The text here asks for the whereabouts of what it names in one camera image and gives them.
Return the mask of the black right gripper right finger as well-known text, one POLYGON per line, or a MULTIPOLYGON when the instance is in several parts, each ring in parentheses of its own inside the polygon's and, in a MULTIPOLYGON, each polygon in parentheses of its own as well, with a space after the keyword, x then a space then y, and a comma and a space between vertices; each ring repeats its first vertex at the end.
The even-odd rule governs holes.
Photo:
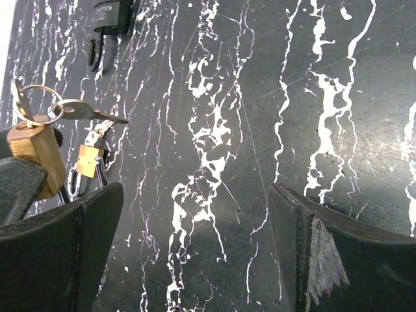
POLYGON ((414 311, 415 239, 275 183, 268 208, 279 311, 414 311))

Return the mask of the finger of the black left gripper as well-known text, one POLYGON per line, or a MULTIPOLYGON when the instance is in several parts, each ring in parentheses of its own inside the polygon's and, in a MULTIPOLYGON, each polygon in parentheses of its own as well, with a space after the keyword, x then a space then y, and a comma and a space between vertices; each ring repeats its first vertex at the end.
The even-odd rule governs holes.
MULTIPOLYGON (((42 189, 47 172, 41 166, 13 156, 7 142, 10 129, 1 131, 1 225, 24 218, 38 192, 42 189)), ((62 133, 54 128, 59 147, 62 133)))

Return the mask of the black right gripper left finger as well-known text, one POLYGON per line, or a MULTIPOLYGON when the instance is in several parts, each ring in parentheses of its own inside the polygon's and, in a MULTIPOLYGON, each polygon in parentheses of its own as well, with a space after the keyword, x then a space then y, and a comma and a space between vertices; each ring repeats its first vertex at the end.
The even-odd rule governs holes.
POLYGON ((91 311, 123 202, 113 182, 1 227, 1 310, 91 311))

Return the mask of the large brass padlock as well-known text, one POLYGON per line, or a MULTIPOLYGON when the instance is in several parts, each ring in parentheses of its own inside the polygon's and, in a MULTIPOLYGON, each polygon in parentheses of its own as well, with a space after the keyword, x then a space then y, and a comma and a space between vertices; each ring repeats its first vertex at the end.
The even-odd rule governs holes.
POLYGON ((41 166, 47 172, 35 199, 46 200, 57 195, 66 180, 66 167, 52 125, 29 127, 27 122, 20 122, 6 137, 13 156, 41 166))

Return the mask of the small brass long-shackle padlock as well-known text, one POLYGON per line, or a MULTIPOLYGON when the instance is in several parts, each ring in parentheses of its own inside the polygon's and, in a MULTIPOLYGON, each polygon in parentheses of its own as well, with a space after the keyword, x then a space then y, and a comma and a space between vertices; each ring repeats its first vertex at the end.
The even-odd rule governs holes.
POLYGON ((80 195, 83 177, 96 178, 96 157, 104 158, 106 152, 102 148, 81 144, 77 162, 68 171, 67 189, 71 200, 80 195))

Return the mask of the silver round-headed key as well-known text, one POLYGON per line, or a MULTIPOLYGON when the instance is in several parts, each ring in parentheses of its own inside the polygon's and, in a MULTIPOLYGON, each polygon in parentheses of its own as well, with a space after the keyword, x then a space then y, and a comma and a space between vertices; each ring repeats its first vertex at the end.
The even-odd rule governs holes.
POLYGON ((10 91, 13 97, 13 108, 16 111, 16 114, 22 120, 34 121, 33 114, 31 112, 31 107, 29 100, 24 94, 23 87, 18 79, 11 80, 10 91))
POLYGON ((58 115, 63 112, 62 117, 67 120, 108 120, 116 124, 128 124, 125 118, 107 114, 99 109, 93 108, 88 102, 81 99, 64 99, 59 101, 53 108, 53 112, 58 115))

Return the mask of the black padlock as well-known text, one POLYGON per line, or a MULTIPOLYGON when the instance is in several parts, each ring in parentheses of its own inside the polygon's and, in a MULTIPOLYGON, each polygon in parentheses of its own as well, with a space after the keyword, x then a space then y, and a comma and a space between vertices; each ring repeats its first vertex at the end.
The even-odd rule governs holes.
POLYGON ((93 31, 97 38, 91 38, 88 65, 91 72, 97 72, 103 55, 106 36, 117 36, 128 32, 134 0, 94 1, 93 31))

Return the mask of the small silver key bunch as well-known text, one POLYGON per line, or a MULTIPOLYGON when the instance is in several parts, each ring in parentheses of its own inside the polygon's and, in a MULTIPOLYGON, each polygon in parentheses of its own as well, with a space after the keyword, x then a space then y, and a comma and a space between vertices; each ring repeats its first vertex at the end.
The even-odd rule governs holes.
POLYGON ((110 120, 104 120, 93 127, 90 126, 85 128, 88 134, 84 140, 84 145, 94 147, 114 124, 115 123, 110 120))

